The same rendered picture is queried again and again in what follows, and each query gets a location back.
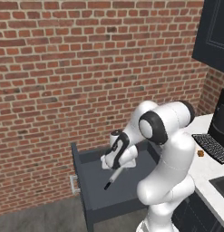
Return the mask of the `dark grey drawer front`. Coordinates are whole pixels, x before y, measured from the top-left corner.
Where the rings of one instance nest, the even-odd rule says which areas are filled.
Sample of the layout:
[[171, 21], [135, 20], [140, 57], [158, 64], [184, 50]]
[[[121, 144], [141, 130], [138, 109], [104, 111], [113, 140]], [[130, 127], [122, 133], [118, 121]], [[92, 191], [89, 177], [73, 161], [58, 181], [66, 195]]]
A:
[[89, 195], [86, 188], [85, 179], [83, 176], [83, 165], [80, 160], [80, 155], [77, 150], [76, 144], [74, 142], [71, 143], [71, 149], [73, 154], [73, 165], [75, 174], [77, 175], [78, 179], [78, 186], [80, 188], [80, 197], [83, 205], [83, 214], [85, 218], [85, 223], [88, 232], [93, 232], [93, 216], [92, 216], [92, 206], [90, 203]]

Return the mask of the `black countertop appliance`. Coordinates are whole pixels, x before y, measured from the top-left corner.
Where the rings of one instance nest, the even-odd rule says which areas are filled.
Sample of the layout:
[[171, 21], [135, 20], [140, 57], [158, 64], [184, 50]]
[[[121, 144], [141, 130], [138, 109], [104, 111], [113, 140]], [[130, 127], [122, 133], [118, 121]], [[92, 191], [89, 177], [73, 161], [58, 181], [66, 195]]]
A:
[[224, 147], [224, 88], [220, 92], [208, 134], [222, 147]]

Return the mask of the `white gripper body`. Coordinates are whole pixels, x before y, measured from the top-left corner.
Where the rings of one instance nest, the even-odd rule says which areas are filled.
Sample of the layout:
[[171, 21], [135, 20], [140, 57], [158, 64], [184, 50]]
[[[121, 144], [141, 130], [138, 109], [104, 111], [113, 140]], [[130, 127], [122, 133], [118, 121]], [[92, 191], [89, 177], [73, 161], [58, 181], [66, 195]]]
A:
[[[135, 159], [138, 157], [138, 149], [136, 145], [129, 147], [120, 157], [119, 161], [121, 162], [121, 167], [124, 168], [135, 168], [136, 161]], [[111, 169], [105, 163], [105, 155], [101, 156], [102, 169]]]

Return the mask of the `dark blue base cupboards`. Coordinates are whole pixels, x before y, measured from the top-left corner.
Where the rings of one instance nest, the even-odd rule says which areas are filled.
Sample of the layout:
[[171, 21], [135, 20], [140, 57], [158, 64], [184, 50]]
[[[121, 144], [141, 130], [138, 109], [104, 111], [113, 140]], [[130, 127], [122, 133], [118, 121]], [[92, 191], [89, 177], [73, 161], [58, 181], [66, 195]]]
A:
[[196, 192], [174, 210], [172, 222], [180, 232], [224, 232], [224, 227]]

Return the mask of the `dark sink basin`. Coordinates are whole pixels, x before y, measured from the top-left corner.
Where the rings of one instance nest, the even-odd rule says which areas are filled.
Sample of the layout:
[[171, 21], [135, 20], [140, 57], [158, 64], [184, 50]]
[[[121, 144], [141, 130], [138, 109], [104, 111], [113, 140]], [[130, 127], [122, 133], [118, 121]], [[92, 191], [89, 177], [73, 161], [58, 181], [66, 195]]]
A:
[[224, 198], [224, 176], [210, 179], [209, 183], [218, 191], [218, 193]]

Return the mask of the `dark grey open drawer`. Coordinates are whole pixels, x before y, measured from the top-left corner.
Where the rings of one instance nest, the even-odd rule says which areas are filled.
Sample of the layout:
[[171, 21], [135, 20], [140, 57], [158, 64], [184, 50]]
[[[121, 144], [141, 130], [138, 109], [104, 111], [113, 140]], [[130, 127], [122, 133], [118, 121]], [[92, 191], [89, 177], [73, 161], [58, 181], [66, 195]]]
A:
[[136, 167], [125, 169], [106, 190], [104, 187], [113, 171], [102, 169], [101, 156], [108, 148], [79, 153], [94, 223], [145, 208], [138, 200], [137, 184], [156, 167], [161, 148], [148, 141], [139, 143], [137, 147]]

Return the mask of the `dark blue wall cupboard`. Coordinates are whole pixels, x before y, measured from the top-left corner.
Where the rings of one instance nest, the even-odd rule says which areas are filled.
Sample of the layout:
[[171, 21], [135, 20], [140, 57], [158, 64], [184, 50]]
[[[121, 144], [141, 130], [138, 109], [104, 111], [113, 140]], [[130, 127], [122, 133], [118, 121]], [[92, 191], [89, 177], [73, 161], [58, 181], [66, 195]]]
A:
[[224, 73], [224, 0], [204, 0], [192, 58]]

